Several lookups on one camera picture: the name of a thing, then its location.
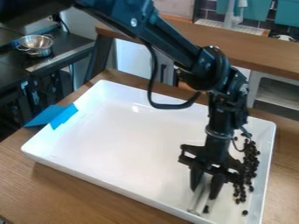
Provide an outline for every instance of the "blue tape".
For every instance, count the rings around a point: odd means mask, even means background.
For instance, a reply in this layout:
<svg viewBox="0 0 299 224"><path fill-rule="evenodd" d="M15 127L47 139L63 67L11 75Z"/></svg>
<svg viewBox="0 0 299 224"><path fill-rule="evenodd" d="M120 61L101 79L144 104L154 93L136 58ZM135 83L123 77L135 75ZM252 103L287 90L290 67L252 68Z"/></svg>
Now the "blue tape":
<svg viewBox="0 0 299 224"><path fill-rule="evenodd" d="M52 128L54 130L57 129L61 123L67 122L67 120L77 112L78 109L75 107L75 105L73 103L70 104L64 111L62 111L50 122Z"/></svg>

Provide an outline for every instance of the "black cable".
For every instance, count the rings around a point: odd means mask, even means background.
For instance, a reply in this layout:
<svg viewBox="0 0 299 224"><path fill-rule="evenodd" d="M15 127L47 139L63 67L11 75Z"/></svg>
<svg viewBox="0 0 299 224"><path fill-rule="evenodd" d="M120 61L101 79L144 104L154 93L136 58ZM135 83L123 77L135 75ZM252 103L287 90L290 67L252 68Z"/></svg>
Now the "black cable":
<svg viewBox="0 0 299 224"><path fill-rule="evenodd" d="M68 27L67 27L65 21L63 21L62 18L60 18L59 20L60 20L61 24L63 24L63 26L66 28L66 32L69 34L69 33L70 33L70 30L68 29Z"/></svg>
<svg viewBox="0 0 299 224"><path fill-rule="evenodd" d="M200 96L200 92L197 92L196 94L193 95L192 98L190 98L188 101L186 101L185 103L182 104L161 104L161 103L156 103L152 101L152 90L154 87L154 83L155 83L155 79L156 79L156 74L158 71L158 61L157 61L157 57L156 57L156 53L154 51L154 49L152 48L151 44L148 43L147 41L143 40L144 45L148 48L151 57L153 59L153 69L152 69L152 73L149 79L149 85L148 85L148 100L149 100L149 104L155 108L155 109L186 109L189 108Z"/></svg>
<svg viewBox="0 0 299 224"><path fill-rule="evenodd" d="M235 149L236 151L239 151L239 152L244 152L244 151L245 151L245 149L243 149L243 150L239 150L238 147L237 147L237 145L236 145L236 143L234 142L233 139L232 139L232 142L233 142L233 147L234 147L234 149Z"/></svg>

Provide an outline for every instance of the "shelf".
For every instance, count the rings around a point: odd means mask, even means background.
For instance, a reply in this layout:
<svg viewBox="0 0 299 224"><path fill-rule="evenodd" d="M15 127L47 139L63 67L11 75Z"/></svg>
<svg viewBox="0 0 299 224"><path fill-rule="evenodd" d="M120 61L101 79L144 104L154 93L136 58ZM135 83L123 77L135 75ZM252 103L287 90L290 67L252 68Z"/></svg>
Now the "shelf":
<svg viewBox="0 0 299 224"><path fill-rule="evenodd" d="M299 111L299 87L262 78L256 100Z"/></svg>

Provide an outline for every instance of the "screw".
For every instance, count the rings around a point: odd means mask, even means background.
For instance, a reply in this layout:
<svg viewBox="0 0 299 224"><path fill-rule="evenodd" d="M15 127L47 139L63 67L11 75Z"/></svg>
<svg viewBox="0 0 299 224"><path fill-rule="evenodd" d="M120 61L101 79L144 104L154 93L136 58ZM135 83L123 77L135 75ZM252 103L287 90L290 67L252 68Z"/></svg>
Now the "screw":
<svg viewBox="0 0 299 224"><path fill-rule="evenodd" d="M131 19L131 26L132 27L137 27L138 26L138 20L135 17L133 17Z"/></svg>
<svg viewBox="0 0 299 224"><path fill-rule="evenodd" d="M205 64L205 70L209 70L211 68L211 64L210 63L206 63Z"/></svg>
<svg viewBox="0 0 299 224"><path fill-rule="evenodd" d="M205 59L201 59L201 60L199 61L199 64L200 64L201 66L203 66L203 65L205 64Z"/></svg>

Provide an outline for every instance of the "blue paper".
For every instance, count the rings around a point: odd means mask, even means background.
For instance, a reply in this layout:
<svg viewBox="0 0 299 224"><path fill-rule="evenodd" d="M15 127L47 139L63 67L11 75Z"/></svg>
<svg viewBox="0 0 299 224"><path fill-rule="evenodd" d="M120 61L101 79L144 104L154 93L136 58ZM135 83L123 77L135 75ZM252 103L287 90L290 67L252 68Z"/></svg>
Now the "blue paper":
<svg viewBox="0 0 299 224"><path fill-rule="evenodd" d="M63 110L59 115L57 115L51 122L52 128L57 129L61 123L65 123L71 116L78 112L78 109L72 104L70 104L65 110Z"/></svg>
<svg viewBox="0 0 299 224"><path fill-rule="evenodd" d="M48 124L65 109L66 107L63 106L51 105L31 121L29 121L25 127L28 128Z"/></svg>
<svg viewBox="0 0 299 224"><path fill-rule="evenodd" d="M67 107L51 105L31 121L29 121L25 127L29 128L50 123L52 128L55 130L60 126L61 123L65 123L77 111L78 109L76 109L73 103Z"/></svg>

